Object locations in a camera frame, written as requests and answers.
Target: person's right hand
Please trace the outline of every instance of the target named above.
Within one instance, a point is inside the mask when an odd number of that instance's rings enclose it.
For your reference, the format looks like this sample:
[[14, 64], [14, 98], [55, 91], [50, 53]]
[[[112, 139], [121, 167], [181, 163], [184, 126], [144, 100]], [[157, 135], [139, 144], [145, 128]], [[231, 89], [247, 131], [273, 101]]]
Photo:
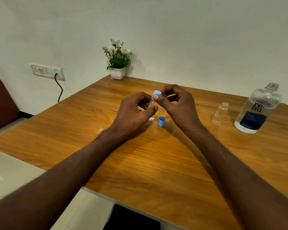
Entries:
[[155, 94], [153, 99], [165, 108], [184, 133], [190, 130], [197, 130], [202, 126], [191, 93], [178, 85], [166, 85], [160, 91], [162, 94]]

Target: person's left hand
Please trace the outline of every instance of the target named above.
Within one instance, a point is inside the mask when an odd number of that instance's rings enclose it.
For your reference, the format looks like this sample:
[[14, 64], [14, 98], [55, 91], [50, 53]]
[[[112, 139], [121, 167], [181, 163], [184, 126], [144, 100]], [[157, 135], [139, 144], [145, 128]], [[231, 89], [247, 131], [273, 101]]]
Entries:
[[137, 92], [124, 98], [111, 128], [123, 137], [134, 133], [158, 110], [157, 106], [148, 108], [150, 100], [151, 96], [144, 92]]

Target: clear plastic bottle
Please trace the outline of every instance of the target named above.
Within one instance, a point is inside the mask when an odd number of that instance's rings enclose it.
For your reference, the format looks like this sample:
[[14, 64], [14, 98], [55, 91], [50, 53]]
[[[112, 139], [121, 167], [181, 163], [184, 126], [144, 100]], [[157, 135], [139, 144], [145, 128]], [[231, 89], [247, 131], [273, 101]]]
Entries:
[[[153, 96], [155, 94], [161, 94], [161, 92], [159, 90], [155, 90], [153, 93]], [[156, 103], [156, 101], [153, 99], [153, 97], [151, 97], [150, 103], [148, 105], [148, 108], [150, 108], [151, 106], [158, 106], [158, 104]], [[154, 120], [155, 119], [155, 115], [151, 116], [149, 120]]]
[[228, 102], [222, 102], [219, 108], [216, 110], [214, 116], [212, 117], [212, 123], [215, 125], [220, 125], [224, 116], [227, 113]]
[[235, 127], [254, 134], [282, 100], [276, 91], [279, 85], [269, 83], [264, 89], [254, 90], [235, 121]]

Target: hand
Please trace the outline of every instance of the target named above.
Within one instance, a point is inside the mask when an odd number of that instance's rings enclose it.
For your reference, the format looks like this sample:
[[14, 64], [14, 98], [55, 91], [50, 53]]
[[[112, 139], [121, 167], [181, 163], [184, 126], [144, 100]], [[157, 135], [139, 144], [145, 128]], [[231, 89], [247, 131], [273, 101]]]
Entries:
[[151, 96], [144, 92], [137, 92], [124, 98], [111, 128], [125, 138], [134, 133], [158, 110], [157, 106], [148, 108], [150, 100]]
[[155, 94], [153, 99], [172, 117], [176, 125], [184, 132], [198, 129], [202, 126], [195, 107], [192, 94], [178, 85], [167, 85], [161, 90], [161, 95]]

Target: forearm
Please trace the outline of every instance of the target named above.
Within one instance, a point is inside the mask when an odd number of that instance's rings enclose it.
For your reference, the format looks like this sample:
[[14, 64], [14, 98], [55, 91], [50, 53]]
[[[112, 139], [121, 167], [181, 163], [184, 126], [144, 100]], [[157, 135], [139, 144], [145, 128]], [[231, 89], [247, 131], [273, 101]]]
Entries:
[[112, 148], [111, 128], [40, 177], [0, 200], [0, 229], [50, 229]]
[[288, 198], [259, 177], [203, 126], [186, 135], [218, 175], [249, 229], [288, 229]]

